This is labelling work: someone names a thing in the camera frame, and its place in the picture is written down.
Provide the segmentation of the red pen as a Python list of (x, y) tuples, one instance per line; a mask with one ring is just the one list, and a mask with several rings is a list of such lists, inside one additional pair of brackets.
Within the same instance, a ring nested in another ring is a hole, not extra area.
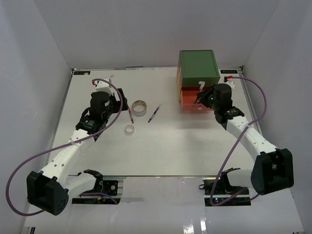
[(129, 113), (129, 116), (130, 116), (131, 123), (134, 124), (134, 119), (133, 119), (133, 115), (132, 115), (130, 107), (128, 107), (128, 113)]

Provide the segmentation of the green drawer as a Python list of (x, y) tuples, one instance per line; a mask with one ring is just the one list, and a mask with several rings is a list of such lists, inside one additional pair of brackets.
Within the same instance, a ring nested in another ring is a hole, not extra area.
[(182, 79), (182, 87), (196, 87), (199, 86), (200, 82), (205, 82), (205, 86), (212, 86), (219, 82), (220, 77), (212, 77), (212, 78), (183, 78)]

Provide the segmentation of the purple pen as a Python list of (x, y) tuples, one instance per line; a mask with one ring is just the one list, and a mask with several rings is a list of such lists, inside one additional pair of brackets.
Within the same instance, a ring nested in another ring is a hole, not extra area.
[(155, 109), (155, 111), (153, 112), (153, 114), (151, 115), (151, 117), (149, 118), (148, 123), (150, 123), (150, 122), (152, 121), (152, 119), (155, 117), (156, 113), (159, 111), (160, 107), (161, 107), (161, 104), (159, 104), (159, 105), (157, 106), (157, 108)]

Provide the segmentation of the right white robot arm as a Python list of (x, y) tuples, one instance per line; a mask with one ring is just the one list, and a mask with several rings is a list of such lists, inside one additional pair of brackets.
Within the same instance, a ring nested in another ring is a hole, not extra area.
[(216, 121), (236, 137), (235, 145), (242, 144), (254, 161), (251, 170), (230, 168), (222, 170), (217, 187), (225, 194), (241, 188), (252, 188), (259, 195), (266, 195), (294, 185), (293, 156), (288, 149), (279, 149), (269, 143), (233, 106), (232, 89), (222, 83), (213, 85), (197, 94), (201, 104), (211, 108)]

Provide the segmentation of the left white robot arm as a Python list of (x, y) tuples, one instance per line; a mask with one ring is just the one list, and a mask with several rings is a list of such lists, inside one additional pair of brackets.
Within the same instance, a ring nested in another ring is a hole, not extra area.
[(115, 94), (97, 91), (91, 94), (90, 107), (81, 115), (70, 138), (69, 146), (59, 153), (39, 172), (31, 172), (27, 179), (27, 200), (30, 204), (52, 214), (59, 215), (66, 207), (72, 187), (65, 184), (71, 169), (106, 128), (111, 114), (128, 110), (123, 90)]

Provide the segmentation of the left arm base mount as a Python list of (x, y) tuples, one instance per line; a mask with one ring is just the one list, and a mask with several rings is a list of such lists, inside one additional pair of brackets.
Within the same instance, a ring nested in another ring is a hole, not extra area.
[(102, 180), (96, 189), (84, 192), (96, 193), (95, 195), (80, 195), (72, 199), (72, 204), (118, 205), (122, 194), (122, 189), (118, 186), (118, 180)]

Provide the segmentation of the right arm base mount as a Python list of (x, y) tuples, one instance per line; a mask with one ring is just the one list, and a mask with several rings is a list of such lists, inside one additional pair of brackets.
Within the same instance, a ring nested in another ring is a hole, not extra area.
[[(200, 190), (204, 192), (204, 201), (206, 207), (211, 207), (210, 204), (210, 193), (213, 187), (214, 178), (206, 178), (203, 180), (203, 182), (198, 186)], [(218, 182), (216, 184), (216, 188), (213, 195), (213, 203), (219, 204), (220, 202), (224, 201), (225, 199), (229, 198), (230, 196), (234, 195), (235, 193), (238, 193), (240, 190), (242, 190), (242, 187), (232, 187), (229, 191), (226, 191), (221, 184), (221, 182)], [(251, 206), (250, 201), (250, 193), (249, 190), (246, 189), (239, 195), (237, 195), (235, 198), (231, 199), (225, 204), (222, 204), (221, 206)]]

